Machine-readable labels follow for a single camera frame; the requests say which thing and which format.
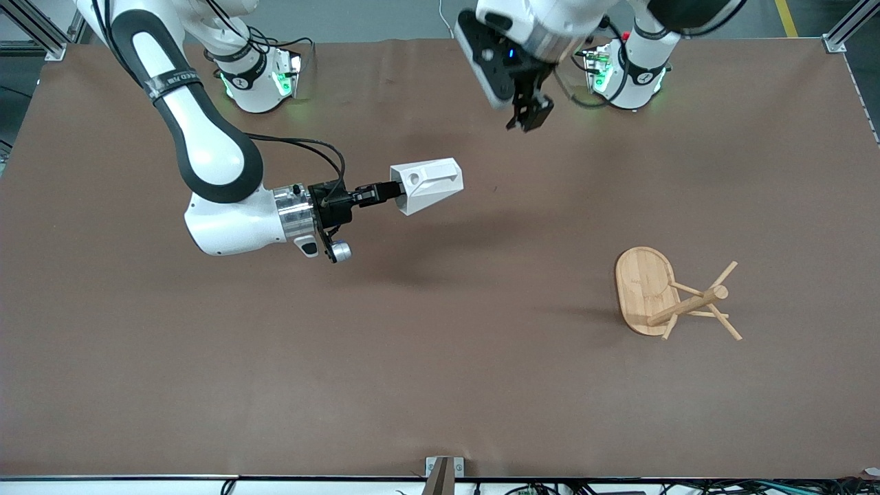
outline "green indicator light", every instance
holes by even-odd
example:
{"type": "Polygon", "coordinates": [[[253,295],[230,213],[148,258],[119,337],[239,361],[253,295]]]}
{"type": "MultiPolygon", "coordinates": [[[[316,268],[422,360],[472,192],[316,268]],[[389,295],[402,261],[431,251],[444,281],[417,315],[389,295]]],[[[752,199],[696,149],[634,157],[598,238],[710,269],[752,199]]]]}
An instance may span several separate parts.
{"type": "Polygon", "coordinates": [[[226,96],[235,99],[232,96],[232,89],[229,87],[229,81],[226,80],[226,76],[224,76],[222,72],[220,73],[220,80],[223,81],[223,85],[226,86],[226,96]]]}
{"type": "Polygon", "coordinates": [[[663,83],[663,76],[666,75],[666,69],[660,72],[660,76],[657,78],[657,84],[654,86],[654,92],[660,91],[660,84],[663,83]]]}
{"type": "Polygon", "coordinates": [[[278,74],[273,72],[272,76],[275,79],[275,85],[278,86],[278,92],[282,96],[287,96],[291,93],[290,90],[290,78],[285,76],[284,74],[278,74]]]}

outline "oval wooden base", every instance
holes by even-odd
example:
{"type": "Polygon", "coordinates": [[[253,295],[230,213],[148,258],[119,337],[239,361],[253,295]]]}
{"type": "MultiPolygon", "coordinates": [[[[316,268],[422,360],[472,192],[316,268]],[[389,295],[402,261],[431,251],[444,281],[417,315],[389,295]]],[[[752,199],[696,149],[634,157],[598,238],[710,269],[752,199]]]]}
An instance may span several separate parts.
{"type": "Polygon", "coordinates": [[[681,302],[672,265],[666,256],[651,247],[633,247],[617,260],[614,268],[620,311],[629,328],[646,336],[661,336],[675,326],[673,317],[662,325],[650,327],[648,317],[681,302]]]}

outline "gray floor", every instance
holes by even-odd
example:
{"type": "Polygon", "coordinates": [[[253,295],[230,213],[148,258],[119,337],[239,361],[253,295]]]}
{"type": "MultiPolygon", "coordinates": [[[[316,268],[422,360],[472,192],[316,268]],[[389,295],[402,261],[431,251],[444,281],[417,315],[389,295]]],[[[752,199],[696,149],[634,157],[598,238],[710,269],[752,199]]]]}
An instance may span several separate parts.
{"type": "MultiPolygon", "coordinates": [[[[855,0],[789,0],[802,36],[828,31],[855,0]]],[[[454,24],[458,12],[476,0],[445,0],[443,10],[454,24]]],[[[632,11],[621,3],[610,15],[622,28],[631,25],[632,11]]],[[[444,38],[449,33],[437,12],[436,0],[263,0],[246,17],[249,25],[282,40],[311,36],[318,43],[444,38]]],[[[712,38],[783,37],[785,31],[774,0],[750,0],[712,38]]],[[[869,111],[880,115],[880,17],[873,18],[847,43],[847,58],[869,111]]],[[[0,85],[32,92],[43,61],[38,57],[0,57],[0,85]]],[[[0,89],[0,139],[15,142],[28,99],[0,89]]]]}

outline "black cable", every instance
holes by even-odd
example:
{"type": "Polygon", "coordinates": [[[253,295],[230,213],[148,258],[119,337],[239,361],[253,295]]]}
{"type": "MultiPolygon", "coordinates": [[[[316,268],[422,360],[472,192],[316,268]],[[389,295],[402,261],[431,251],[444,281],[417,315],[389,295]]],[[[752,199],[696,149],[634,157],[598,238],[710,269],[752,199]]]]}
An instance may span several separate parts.
{"type": "Polygon", "coordinates": [[[757,480],[748,479],[717,481],[700,480],[696,483],[691,481],[677,481],[669,485],[662,484],[662,486],[663,490],[660,491],[659,495],[666,495],[669,490],[675,486],[685,486],[687,488],[699,490],[700,495],[766,495],[766,487],[759,484],[759,481],[757,480]],[[737,490],[731,490],[731,488],[735,486],[739,486],[741,488],[737,490]]]}
{"type": "Polygon", "coordinates": [[[692,32],[690,32],[690,31],[687,30],[687,29],[683,29],[683,30],[681,30],[681,31],[675,31],[675,30],[671,29],[670,31],[672,31],[673,33],[676,33],[676,34],[680,34],[680,35],[682,35],[682,36],[690,36],[690,37],[692,37],[692,38],[697,38],[697,37],[700,37],[700,36],[705,36],[705,35],[707,35],[707,34],[709,34],[709,33],[712,33],[712,32],[714,32],[714,31],[717,31],[717,30],[720,29],[722,26],[724,26],[725,24],[727,24],[728,22],[730,22],[730,20],[733,18],[733,16],[737,15],[737,13],[739,13],[739,11],[742,10],[743,7],[745,7],[745,3],[748,2],[748,1],[749,1],[749,0],[739,0],[739,4],[737,4],[737,6],[734,7],[732,11],[730,11],[730,14],[728,14],[727,17],[723,18],[720,22],[718,22],[717,24],[715,24],[715,25],[712,26],[712,27],[709,27],[708,29],[704,29],[704,30],[702,30],[702,31],[698,31],[698,32],[696,32],[696,33],[692,33],[692,32]]]}
{"type": "Polygon", "coordinates": [[[516,492],[518,492],[518,491],[528,490],[528,489],[530,489],[530,488],[534,488],[536,491],[538,491],[538,490],[542,490],[543,492],[539,491],[539,493],[540,493],[541,495],[545,495],[545,494],[548,493],[548,492],[551,492],[553,495],[560,495],[560,493],[559,493],[558,491],[556,491],[556,490],[553,489],[553,488],[550,488],[549,486],[546,486],[545,484],[526,484],[526,485],[523,485],[523,486],[519,486],[519,487],[517,487],[517,488],[514,488],[514,489],[511,490],[511,491],[508,491],[508,492],[505,493],[504,495],[513,495],[514,493],[516,493],[516,492]]]}
{"type": "Polygon", "coordinates": [[[566,98],[568,98],[575,105],[578,105],[581,108],[595,109],[607,107],[611,105],[612,102],[614,102],[615,98],[620,96],[620,93],[623,92],[623,88],[627,85],[627,78],[629,77],[630,68],[629,55],[627,55],[627,44],[623,41],[623,34],[620,32],[620,29],[618,29],[617,26],[614,25],[614,23],[611,22],[610,19],[608,19],[608,27],[612,30],[614,36],[618,40],[620,40],[620,58],[623,59],[623,75],[620,78],[620,84],[617,86],[617,91],[615,91],[613,95],[608,98],[602,96],[601,94],[598,95],[602,99],[602,101],[600,101],[599,103],[588,103],[586,101],[580,100],[575,96],[573,92],[568,90],[565,83],[562,82],[562,77],[559,75],[559,72],[556,69],[553,70],[554,78],[556,78],[556,83],[559,84],[559,87],[562,89],[562,92],[565,94],[566,98]]]}
{"type": "Polygon", "coordinates": [[[214,13],[220,18],[220,20],[223,21],[223,23],[226,25],[226,27],[228,27],[233,33],[237,34],[251,48],[253,48],[254,50],[257,50],[258,52],[260,52],[263,55],[269,53],[268,48],[266,48],[265,51],[261,50],[260,46],[257,45],[255,42],[253,42],[253,39],[251,38],[250,35],[244,36],[238,29],[236,29],[236,27],[233,26],[232,23],[230,22],[231,18],[229,16],[229,14],[227,14],[226,11],[223,9],[223,7],[221,7],[215,0],[207,0],[206,3],[208,4],[208,7],[210,7],[211,10],[214,11],[214,13]]]}
{"type": "Polygon", "coordinates": [[[309,38],[308,36],[303,36],[302,38],[296,38],[293,41],[280,42],[277,38],[272,38],[270,36],[266,36],[265,34],[263,34],[263,32],[261,30],[257,29],[256,27],[248,26],[247,29],[252,36],[259,36],[260,38],[263,39],[263,41],[255,41],[255,42],[257,42],[261,46],[264,46],[267,48],[270,48],[270,47],[271,48],[284,48],[284,47],[288,47],[290,45],[296,45],[297,43],[301,43],[303,41],[307,42],[309,44],[309,58],[307,58],[305,60],[305,63],[300,68],[301,71],[305,70],[305,68],[308,67],[309,62],[311,62],[312,59],[315,57],[315,41],[312,38],[309,38]]]}
{"type": "Polygon", "coordinates": [[[12,89],[12,88],[10,88],[9,86],[0,85],[0,89],[4,89],[4,90],[9,91],[9,92],[14,92],[14,93],[20,94],[20,95],[22,95],[22,96],[24,96],[25,98],[28,98],[28,99],[33,98],[32,95],[27,94],[26,92],[21,92],[21,91],[19,91],[19,90],[17,90],[17,89],[12,89]]]}
{"type": "Polygon", "coordinates": [[[581,63],[577,61],[577,57],[575,56],[575,54],[571,54],[570,59],[571,59],[571,62],[575,65],[575,67],[577,67],[580,70],[583,70],[584,72],[586,72],[588,74],[598,74],[599,73],[599,71],[596,69],[591,69],[589,67],[584,67],[583,65],[581,65],[581,63]]]}
{"type": "MultiPolygon", "coordinates": [[[[338,174],[338,179],[336,180],[336,183],[333,185],[333,187],[330,188],[330,192],[327,193],[327,197],[332,196],[333,193],[336,192],[336,189],[338,189],[339,186],[342,185],[342,182],[345,179],[345,157],[342,156],[341,151],[339,151],[335,146],[333,146],[330,143],[326,143],[324,141],[319,141],[318,139],[309,139],[306,137],[274,137],[274,136],[266,136],[263,134],[254,134],[251,132],[246,132],[245,134],[248,137],[250,137],[251,139],[254,139],[256,141],[276,141],[279,143],[292,144],[294,146],[298,146],[300,148],[304,148],[306,150],[309,150],[309,151],[312,151],[312,152],[318,154],[327,163],[329,163],[333,167],[333,169],[336,171],[336,173],[338,174]],[[336,157],[339,159],[339,165],[337,166],[336,163],[334,163],[330,159],[330,157],[328,157],[323,152],[311,147],[309,144],[317,144],[318,146],[324,146],[328,150],[335,153],[336,157]]],[[[322,200],[322,206],[326,206],[326,198],[324,200],[322,200]]]]}
{"type": "Polygon", "coordinates": [[[593,487],[590,486],[589,483],[584,483],[583,485],[581,485],[581,490],[586,490],[590,495],[599,495],[598,493],[596,493],[595,490],[593,490],[593,487]]]}
{"type": "Polygon", "coordinates": [[[98,22],[98,28],[101,31],[101,36],[104,37],[104,43],[107,45],[107,48],[110,49],[110,53],[113,54],[116,62],[122,66],[123,69],[128,73],[128,75],[139,85],[141,84],[135,73],[131,70],[131,67],[122,59],[122,56],[119,55],[119,47],[116,46],[116,42],[113,39],[113,29],[111,25],[110,19],[110,0],[104,0],[104,13],[101,14],[101,9],[98,7],[98,0],[92,0],[92,10],[95,11],[95,19],[98,22]]]}
{"type": "Polygon", "coordinates": [[[233,490],[235,490],[235,483],[238,479],[227,479],[223,482],[223,486],[220,488],[220,495],[230,495],[233,490]]]}

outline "yellow floor stripe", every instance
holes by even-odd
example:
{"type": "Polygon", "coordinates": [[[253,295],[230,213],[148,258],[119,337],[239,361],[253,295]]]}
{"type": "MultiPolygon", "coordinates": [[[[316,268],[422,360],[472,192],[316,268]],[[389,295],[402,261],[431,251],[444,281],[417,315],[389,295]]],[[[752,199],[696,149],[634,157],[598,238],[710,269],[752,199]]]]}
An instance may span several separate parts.
{"type": "Polygon", "coordinates": [[[785,35],[789,38],[797,38],[797,28],[791,18],[788,3],[785,0],[776,0],[776,10],[779,11],[779,19],[782,21],[782,27],[785,28],[785,35]]]}

